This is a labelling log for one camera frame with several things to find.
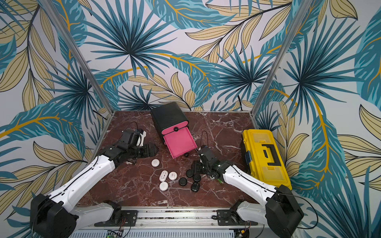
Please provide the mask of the pink drawer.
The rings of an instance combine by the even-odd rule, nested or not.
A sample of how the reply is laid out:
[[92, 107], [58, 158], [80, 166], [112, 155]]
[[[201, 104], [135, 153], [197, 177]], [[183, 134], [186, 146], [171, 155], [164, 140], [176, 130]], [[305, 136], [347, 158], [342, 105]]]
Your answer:
[[161, 134], [162, 134], [162, 135], [167, 135], [167, 134], [172, 133], [172, 132], [177, 132], [177, 131], [179, 131], [180, 129], [187, 127], [187, 126], [188, 126], [188, 123], [189, 123], [188, 121], [183, 121], [183, 122], [178, 123], [178, 124], [176, 124], [176, 125], [169, 126], [168, 128], [163, 129], [162, 132], [161, 132]]
[[163, 138], [173, 159], [197, 148], [188, 127], [163, 135]]

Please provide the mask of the black drawer cabinet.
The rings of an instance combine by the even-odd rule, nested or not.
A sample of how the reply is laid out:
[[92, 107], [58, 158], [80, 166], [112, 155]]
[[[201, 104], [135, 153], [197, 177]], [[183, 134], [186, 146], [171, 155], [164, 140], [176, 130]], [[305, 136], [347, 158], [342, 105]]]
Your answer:
[[176, 102], [171, 102], [160, 107], [154, 108], [150, 111], [152, 120], [156, 131], [158, 132], [161, 140], [164, 142], [163, 135], [161, 134], [163, 129], [169, 126], [176, 125], [183, 121], [188, 121], [188, 118]]

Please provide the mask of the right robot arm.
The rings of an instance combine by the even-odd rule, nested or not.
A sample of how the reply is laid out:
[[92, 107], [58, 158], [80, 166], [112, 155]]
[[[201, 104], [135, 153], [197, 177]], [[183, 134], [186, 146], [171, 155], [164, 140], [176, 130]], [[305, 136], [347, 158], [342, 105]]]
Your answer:
[[245, 173], [232, 162], [220, 161], [205, 145], [196, 151], [207, 176], [234, 186], [258, 202], [252, 204], [242, 201], [233, 207], [241, 220], [268, 226], [280, 238], [292, 237], [304, 213], [288, 187], [266, 184]]

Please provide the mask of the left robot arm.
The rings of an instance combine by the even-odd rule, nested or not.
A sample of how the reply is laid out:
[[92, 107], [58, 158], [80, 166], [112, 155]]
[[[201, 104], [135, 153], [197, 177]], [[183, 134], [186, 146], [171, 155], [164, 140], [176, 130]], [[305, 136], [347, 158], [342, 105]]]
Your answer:
[[110, 200], [94, 206], [77, 208], [77, 203], [100, 180], [119, 165], [137, 159], [154, 157], [158, 147], [145, 143], [142, 129], [125, 130], [118, 141], [102, 148], [95, 159], [82, 172], [49, 195], [39, 194], [31, 201], [30, 229], [43, 238], [68, 238], [76, 230], [95, 224], [119, 226], [121, 206]]

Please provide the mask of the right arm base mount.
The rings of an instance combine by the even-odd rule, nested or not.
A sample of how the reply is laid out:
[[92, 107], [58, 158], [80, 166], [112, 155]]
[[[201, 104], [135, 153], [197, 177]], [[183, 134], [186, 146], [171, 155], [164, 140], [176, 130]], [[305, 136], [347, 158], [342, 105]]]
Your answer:
[[220, 209], [216, 211], [216, 215], [212, 215], [212, 219], [216, 220], [219, 226], [256, 226], [257, 222], [244, 221], [239, 215], [230, 209]]

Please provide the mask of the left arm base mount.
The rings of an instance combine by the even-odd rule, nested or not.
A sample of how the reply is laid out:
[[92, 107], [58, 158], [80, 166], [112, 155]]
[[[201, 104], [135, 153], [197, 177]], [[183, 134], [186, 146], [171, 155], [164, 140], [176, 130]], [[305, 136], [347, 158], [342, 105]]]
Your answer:
[[95, 223], [95, 227], [134, 227], [137, 222], [137, 210], [118, 210], [105, 222]]

